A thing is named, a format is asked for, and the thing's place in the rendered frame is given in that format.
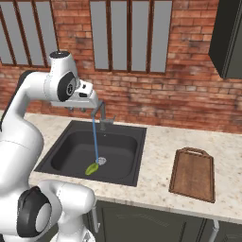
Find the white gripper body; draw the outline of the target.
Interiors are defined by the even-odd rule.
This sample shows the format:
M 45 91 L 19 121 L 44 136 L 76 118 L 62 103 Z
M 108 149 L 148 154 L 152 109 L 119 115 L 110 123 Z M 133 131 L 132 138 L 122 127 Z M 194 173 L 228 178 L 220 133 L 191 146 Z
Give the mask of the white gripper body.
M 51 105 L 55 107 L 67 107 L 67 108 L 84 108 L 94 109 L 97 107 L 98 97 L 95 91 L 91 91 L 89 97 L 81 97 L 79 92 L 74 94 L 64 102 L 52 101 Z

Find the grey sink faucet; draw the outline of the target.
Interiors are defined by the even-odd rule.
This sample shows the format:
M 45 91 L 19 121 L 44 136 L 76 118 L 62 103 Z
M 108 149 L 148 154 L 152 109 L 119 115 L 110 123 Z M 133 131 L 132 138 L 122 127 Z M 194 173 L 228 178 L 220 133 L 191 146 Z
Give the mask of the grey sink faucet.
M 95 115 L 97 112 L 100 112 L 100 119 L 99 119 L 99 124 L 100 124 L 100 129 L 105 130 L 105 120 L 106 120 L 106 105 L 103 100 L 99 100 L 97 107 L 94 108 L 94 110 L 91 112 L 91 117 L 95 118 Z

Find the dark grey sink basin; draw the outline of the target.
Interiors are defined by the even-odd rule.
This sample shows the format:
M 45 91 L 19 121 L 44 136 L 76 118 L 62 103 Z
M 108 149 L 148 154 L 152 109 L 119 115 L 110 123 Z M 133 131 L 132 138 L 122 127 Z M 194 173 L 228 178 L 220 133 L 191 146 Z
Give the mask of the dark grey sink basin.
M 35 168 L 60 176 L 136 186 L 139 176 L 146 128 L 109 125 L 105 130 L 96 124 L 98 157 L 106 163 L 87 176 L 87 167 L 95 161 L 93 125 L 71 121 Z

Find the green mango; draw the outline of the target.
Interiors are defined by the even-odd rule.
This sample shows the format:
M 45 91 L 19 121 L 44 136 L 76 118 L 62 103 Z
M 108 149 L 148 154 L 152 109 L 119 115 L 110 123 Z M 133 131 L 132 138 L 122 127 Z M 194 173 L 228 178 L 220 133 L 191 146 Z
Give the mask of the green mango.
M 98 163 L 90 164 L 85 170 L 85 175 L 90 176 L 98 170 Z

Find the brown wooden cutting board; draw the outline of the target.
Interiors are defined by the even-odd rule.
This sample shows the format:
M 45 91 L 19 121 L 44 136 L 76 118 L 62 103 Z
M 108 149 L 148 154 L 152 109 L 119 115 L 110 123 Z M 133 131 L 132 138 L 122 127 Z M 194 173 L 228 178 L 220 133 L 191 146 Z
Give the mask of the brown wooden cutting board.
M 177 149 L 169 191 L 214 203 L 216 201 L 214 158 L 199 148 Z

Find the blue water stream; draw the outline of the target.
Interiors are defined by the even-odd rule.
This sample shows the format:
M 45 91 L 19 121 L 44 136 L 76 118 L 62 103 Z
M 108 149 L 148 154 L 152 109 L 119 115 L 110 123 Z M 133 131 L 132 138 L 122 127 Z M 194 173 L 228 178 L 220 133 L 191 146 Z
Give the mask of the blue water stream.
M 96 127 L 95 127 L 95 117 L 92 117 L 92 124 L 93 124 L 93 136 L 95 142 L 95 162 L 98 164 L 98 145 L 97 145 L 97 136 L 96 136 Z

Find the window with brown bars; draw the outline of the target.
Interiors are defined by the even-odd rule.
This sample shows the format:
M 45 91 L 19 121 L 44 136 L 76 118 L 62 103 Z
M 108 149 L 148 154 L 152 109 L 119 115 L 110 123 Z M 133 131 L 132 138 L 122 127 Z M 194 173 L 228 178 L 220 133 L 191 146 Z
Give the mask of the window with brown bars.
M 163 73 L 172 0 L 90 0 L 95 69 Z
M 51 0 L 0 0 L 0 62 L 4 66 L 50 66 L 59 49 Z

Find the dark cupboard door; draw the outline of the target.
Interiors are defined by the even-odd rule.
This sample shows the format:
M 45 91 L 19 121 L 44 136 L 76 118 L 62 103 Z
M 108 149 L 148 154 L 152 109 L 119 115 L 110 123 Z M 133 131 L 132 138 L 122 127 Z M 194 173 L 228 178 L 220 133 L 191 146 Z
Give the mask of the dark cupboard door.
M 96 203 L 98 233 L 92 213 L 84 223 L 96 242 L 199 242 L 204 218 L 185 216 L 147 208 L 111 203 Z
M 242 225 L 230 222 L 219 221 L 219 230 L 215 242 L 242 242 Z M 214 221 L 208 219 L 200 242 L 209 242 L 214 227 Z

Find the dark wall cupboard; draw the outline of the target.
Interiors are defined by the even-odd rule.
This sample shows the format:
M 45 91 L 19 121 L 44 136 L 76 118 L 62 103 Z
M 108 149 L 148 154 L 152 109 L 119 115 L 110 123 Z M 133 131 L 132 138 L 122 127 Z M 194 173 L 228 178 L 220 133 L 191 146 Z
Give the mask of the dark wall cupboard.
M 242 0 L 219 0 L 209 57 L 222 78 L 242 79 Z

